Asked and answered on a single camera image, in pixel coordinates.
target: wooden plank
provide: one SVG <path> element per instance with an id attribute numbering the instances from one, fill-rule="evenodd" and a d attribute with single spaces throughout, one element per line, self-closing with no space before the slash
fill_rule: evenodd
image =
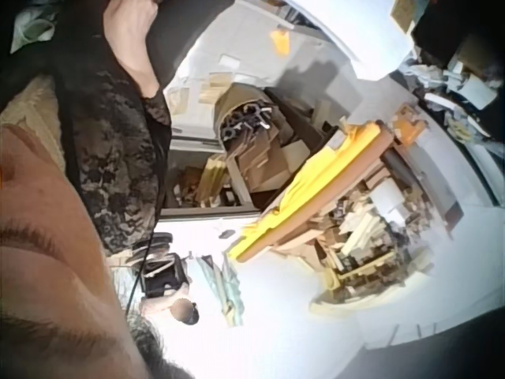
<path id="1" fill-rule="evenodd" d="M 369 190 L 373 190 L 380 182 L 389 177 L 391 177 L 391 172 L 386 167 L 383 167 L 382 170 L 379 170 L 379 172 L 367 179 L 365 184 Z"/>
<path id="2" fill-rule="evenodd" d="M 367 213 L 365 217 L 361 220 L 359 226 L 350 235 L 344 247 L 342 247 L 342 254 L 349 255 L 355 246 L 361 245 L 361 240 L 366 238 L 367 232 L 373 230 L 373 228 L 380 222 L 380 217 L 373 216 Z"/>
<path id="3" fill-rule="evenodd" d="M 278 251 L 286 251 L 303 245 L 308 241 L 322 235 L 324 231 L 317 228 L 316 224 L 307 223 L 300 226 L 292 234 L 289 234 L 283 240 L 279 241 L 279 245 L 275 248 Z"/>
<path id="4" fill-rule="evenodd" d="M 366 265 L 362 265 L 360 268 L 356 268 L 355 270 L 348 272 L 347 274 L 339 275 L 339 280 L 344 280 L 344 279 L 350 278 L 351 276 L 362 273 L 362 272 L 368 270 L 369 268 L 382 265 L 385 261 L 393 258 L 395 255 L 396 255 L 395 251 L 391 251 L 389 253 L 386 253 L 382 257 L 378 257 L 374 261 L 369 262 Z"/>
<path id="5" fill-rule="evenodd" d="M 247 189 L 247 185 L 245 184 L 245 180 L 242 177 L 240 170 L 238 170 L 235 159 L 227 160 L 226 166 L 228 167 L 228 174 L 230 174 L 231 186 L 237 194 L 241 204 L 252 204 L 253 199 L 251 199 L 251 195 Z"/>

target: skin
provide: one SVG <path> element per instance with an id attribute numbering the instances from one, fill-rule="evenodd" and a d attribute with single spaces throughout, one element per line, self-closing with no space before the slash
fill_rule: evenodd
<path id="1" fill-rule="evenodd" d="M 159 89 L 145 46 L 156 14 L 152 0 L 112 0 L 104 14 L 106 38 L 143 97 Z M 115 342 L 102 358 L 79 370 L 62 365 L 52 377 L 148 378 L 76 191 L 33 135 L 17 126 L 0 133 L 2 314 Z M 54 248 L 5 232 L 21 229 Z"/>

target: black hair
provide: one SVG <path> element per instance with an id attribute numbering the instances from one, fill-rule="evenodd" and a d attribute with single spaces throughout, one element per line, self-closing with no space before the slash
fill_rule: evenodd
<path id="1" fill-rule="evenodd" d="M 140 315 L 128 317 L 133 341 L 152 379 L 194 379 L 192 375 L 163 357 L 163 344 L 152 324 Z"/>
<path id="2" fill-rule="evenodd" d="M 186 325 L 195 325 L 200 320 L 200 313 L 198 312 L 196 303 L 193 302 L 192 304 L 193 304 L 193 311 L 189 314 L 188 318 L 182 321 Z"/>

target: orange object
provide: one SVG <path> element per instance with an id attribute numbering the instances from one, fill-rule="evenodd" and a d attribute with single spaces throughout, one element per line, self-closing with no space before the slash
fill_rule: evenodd
<path id="1" fill-rule="evenodd" d="M 400 142 L 410 146 L 425 130 L 426 121 L 419 119 L 419 114 L 409 104 L 403 104 L 393 118 L 393 127 Z"/>

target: cardboard box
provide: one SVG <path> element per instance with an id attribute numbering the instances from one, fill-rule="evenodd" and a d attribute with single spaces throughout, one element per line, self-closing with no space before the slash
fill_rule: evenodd
<path id="1" fill-rule="evenodd" d="M 275 138 L 268 151 L 268 161 L 249 170 L 251 193 L 278 190 L 291 176 L 279 140 Z"/>
<path id="2" fill-rule="evenodd" d="M 238 157 L 238 168 L 243 175 L 246 175 L 247 171 L 264 162 L 267 152 L 270 150 L 271 144 L 268 140 L 268 134 L 266 129 L 262 129 L 256 135 L 256 138 L 252 142 L 252 146 L 247 148 Z"/>

